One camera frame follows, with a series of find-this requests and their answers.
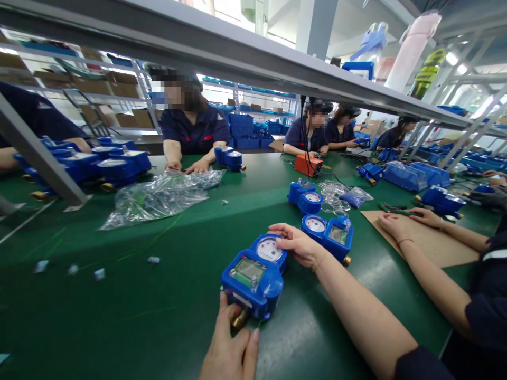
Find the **small label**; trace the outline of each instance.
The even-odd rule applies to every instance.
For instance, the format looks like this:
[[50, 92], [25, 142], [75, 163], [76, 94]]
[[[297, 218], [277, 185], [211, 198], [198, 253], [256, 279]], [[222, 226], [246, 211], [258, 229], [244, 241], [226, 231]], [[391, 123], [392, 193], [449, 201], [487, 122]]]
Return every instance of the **small label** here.
[[248, 302], [245, 298], [243, 298], [242, 296], [239, 296], [239, 295], [238, 295], [238, 294], [236, 294], [235, 292], [232, 292], [232, 296], [233, 296], [234, 298], [236, 298], [238, 301], [243, 302], [243, 304], [244, 304], [245, 306], [248, 306], [249, 308], [251, 308], [251, 307], [252, 307], [252, 304], [251, 304], [250, 302]]

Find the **bracelet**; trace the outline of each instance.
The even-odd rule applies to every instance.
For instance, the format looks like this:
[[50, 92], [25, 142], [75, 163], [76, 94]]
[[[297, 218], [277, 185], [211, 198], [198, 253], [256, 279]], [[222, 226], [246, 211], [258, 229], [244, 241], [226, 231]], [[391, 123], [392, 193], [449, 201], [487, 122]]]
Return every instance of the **bracelet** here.
[[403, 243], [405, 240], [410, 240], [412, 243], [414, 242], [412, 239], [410, 238], [406, 238], [406, 239], [401, 239], [399, 242], [397, 242], [397, 246], [400, 246], [401, 243]]
[[322, 262], [324, 261], [324, 258], [327, 256], [327, 254], [328, 254], [328, 252], [326, 251], [326, 253], [321, 257], [321, 259], [319, 260], [319, 262], [312, 265], [312, 271], [313, 272], [316, 272], [317, 269], [319, 269], [319, 267], [321, 266]]

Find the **worker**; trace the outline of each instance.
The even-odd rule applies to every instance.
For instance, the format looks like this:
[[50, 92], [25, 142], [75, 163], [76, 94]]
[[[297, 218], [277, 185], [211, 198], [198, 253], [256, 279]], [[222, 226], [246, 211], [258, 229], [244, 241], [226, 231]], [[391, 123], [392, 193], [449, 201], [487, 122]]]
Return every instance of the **worker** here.
[[209, 105], [195, 74], [182, 75], [160, 66], [149, 72], [154, 81], [163, 83], [165, 102], [170, 106], [160, 119], [166, 169], [182, 170], [182, 155], [203, 155], [185, 173], [207, 172], [215, 161], [214, 149], [230, 140], [224, 115]]
[[419, 119], [409, 116], [400, 117], [398, 124], [394, 128], [385, 131], [370, 150], [380, 151], [384, 148], [401, 148], [406, 134], [413, 130], [417, 123], [419, 123]]
[[505, 378], [507, 232], [488, 239], [446, 222], [430, 210], [413, 208], [408, 211], [422, 214], [411, 216], [413, 220], [439, 229], [480, 252], [469, 292], [466, 292], [421, 252], [401, 218], [393, 214], [379, 216], [380, 225], [396, 240], [419, 284], [454, 328], [442, 356], [443, 362], [458, 380]]
[[351, 124], [353, 118], [361, 114], [357, 107], [339, 107], [333, 118], [327, 123], [326, 136], [329, 142], [329, 150], [345, 151], [347, 148], [357, 148], [357, 139], [354, 135], [354, 127]]
[[320, 99], [307, 104], [303, 117], [294, 120], [285, 135], [284, 153], [298, 156], [308, 152], [310, 157], [320, 154], [325, 158], [329, 150], [325, 125], [332, 110], [332, 103]]
[[[88, 135], [45, 97], [4, 82], [0, 82], [0, 93], [37, 137], [49, 136], [52, 140], [71, 141], [82, 152], [91, 152], [87, 143]], [[15, 153], [16, 149], [0, 135], [0, 172], [16, 167]]]
[[[445, 366], [419, 346], [389, 309], [325, 248], [286, 223], [273, 224], [269, 229], [280, 235], [276, 239], [280, 248], [288, 250], [299, 264], [313, 270], [343, 327], [376, 378], [452, 379]], [[230, 320], [240, 312], [238, 305], [227, 305], [227, 297], [221, 292], [215, 332], [200, 380], [254, 379], [259, 329], [250, 333], [243, 328], [231, 338]], [[299, 349], [303, 350], [304, 346], [300, 345]], [[297, 356], [304, 357], [304, 352]]]

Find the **work uniform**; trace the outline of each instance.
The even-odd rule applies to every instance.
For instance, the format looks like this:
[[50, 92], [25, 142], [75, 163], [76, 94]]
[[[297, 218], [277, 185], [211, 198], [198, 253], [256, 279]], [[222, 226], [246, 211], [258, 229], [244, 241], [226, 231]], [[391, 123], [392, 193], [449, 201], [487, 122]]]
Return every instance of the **work uniform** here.
[[[67, 119], [45, 97], [4, 82], [0, 82], [0, 92], [39, 138], [44, 135], [52, 140], [88, 138], [85, 132]], [[0, 148], [11, 146], [0, 135]]]
[[229, 142], [229, 125], [224, 115], [215, 107], [198, 113], [195, 125], [190, 123], [182, 110], [165, 110], [160, 127], [164, 140], [175, 140], [181, 144], [181, 154], [206, 154], [215, 141]]
[[442, 361], [456, 379], [507, 376], [507, 231], [490, 238], [475, 264], [466, 319], [475, 343], [453, 332]]
[[305, 151], [317, 152], [320, 147], [327, 145], [327, 138], [325, 128], [315, 128], [313, 130], [311, 138], [309, 138], [308, 144], [306, 145], [306, 116], [294, 120], [291, 124], [289, 131], [285, 135], [284, 144], [292, 145], [293, 147], [299, 148]]
[[[354, 140], [354, 127], [352, 124], [347, 124], [343, 127], [343, 132], [338, 131], [338, 124], [334, 120], [330, 120], [326, 126], [326, 137], [329, 143], [346, 143], [347, 141]], [[344, 151], [347, 148], [338, 149], [338, 151]]]
[[376, 150], [377, 147], [382, 148], [397, 148], [401, 145], [403, 140], [405, 139], [405, 134], [400, 134], [399, 131], [396, 131], [395, 128], [391, 128], [388, 131], [384, 132], [377, 143], [373, 145], [370, 150]]

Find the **cardboard sheet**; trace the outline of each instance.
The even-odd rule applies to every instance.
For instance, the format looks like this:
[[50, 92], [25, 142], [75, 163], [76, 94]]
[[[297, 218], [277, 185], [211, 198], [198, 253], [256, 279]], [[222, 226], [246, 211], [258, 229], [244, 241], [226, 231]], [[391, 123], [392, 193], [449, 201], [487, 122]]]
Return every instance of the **cardboard sheet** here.
[[[380, 226], [378, 217], [383, 213], [384, 211], [361, 211], [361, 214], [363, 214], [389, 244], [400, 253], [401, 251], [396, 245], [396, 241]], [[428, 227], [404, 215], [396, 216], [403, 220], [407, 233], [414, 243], [417, 244], [419, 249], [440, 268], [468, 264], [479, 259], [477, 251], [458, 242], [445, 232]]]

